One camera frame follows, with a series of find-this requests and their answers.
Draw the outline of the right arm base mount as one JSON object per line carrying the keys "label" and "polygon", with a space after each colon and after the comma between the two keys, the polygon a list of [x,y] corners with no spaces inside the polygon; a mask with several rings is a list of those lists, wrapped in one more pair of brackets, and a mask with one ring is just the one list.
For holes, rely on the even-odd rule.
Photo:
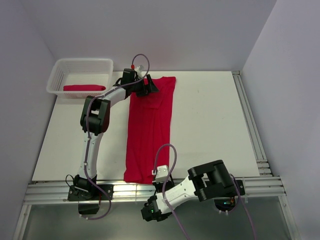
{"label": "right arm base mount", "polygon": [[[234,186],[236,187],[236,189],[240,193],[240,196],[244,196],[246,192],[245,192],[245,187],[244,187],[243,181],[236,180],[235,178],[233,178],[233,182],[234,182]],[[227,215],[228,213],[232,212],[238,206],[237,192],[234,191],[233,193],[231,193],[230,196],[227,196],[226,198],[215,199],[214,206],[215,206],[216,211],[220,214],[224,213]]]}

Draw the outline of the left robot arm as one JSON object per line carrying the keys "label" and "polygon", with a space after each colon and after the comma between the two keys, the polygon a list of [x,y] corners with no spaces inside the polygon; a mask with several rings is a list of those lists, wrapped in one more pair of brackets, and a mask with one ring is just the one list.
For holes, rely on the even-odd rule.
{"label": "left robot arm", "polygon": [[100,143],[110,124],[111,108],[131,94],[144,97],[157,93],[149,73],[142,75],[139,67],[126,68],[112,88],[99,96],[88,96],[85,99],[80,125],[84,133],[84,152],[78,173],[72,178],[69,195],[77,200],[94,200],[106,191],[97,185],[97,160]]}

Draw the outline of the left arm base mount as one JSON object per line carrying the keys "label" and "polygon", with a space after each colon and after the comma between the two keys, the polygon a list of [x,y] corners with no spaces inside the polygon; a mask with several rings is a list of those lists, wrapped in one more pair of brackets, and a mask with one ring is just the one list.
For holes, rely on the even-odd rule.
{"label": "left arm base mount", "polygon": [[114,186],[112,184],[100,184],[98,188],[88,184],[71,185],[67,196],[68,202],[78,203],[78,213],[81,215],[95,215],[100,209],[102,201],[113,198]]}

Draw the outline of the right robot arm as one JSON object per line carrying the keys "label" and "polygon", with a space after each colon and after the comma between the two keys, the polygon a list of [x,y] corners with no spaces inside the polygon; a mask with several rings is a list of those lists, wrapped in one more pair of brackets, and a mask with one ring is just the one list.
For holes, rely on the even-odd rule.
{"label": "right robot arm", "polygon": [[160,222],[167,219],[172,214],[168,205],[175,209],[193,199],[203,202],[214,198],[233,199],[237,191],[241,196],[245,194],[243,181],[233,183],[222,160],[192,167],[187,173],[182,182],[175,184],[167,165],[158,166],[152,172],[155,193],[141,209],[143,220]]}

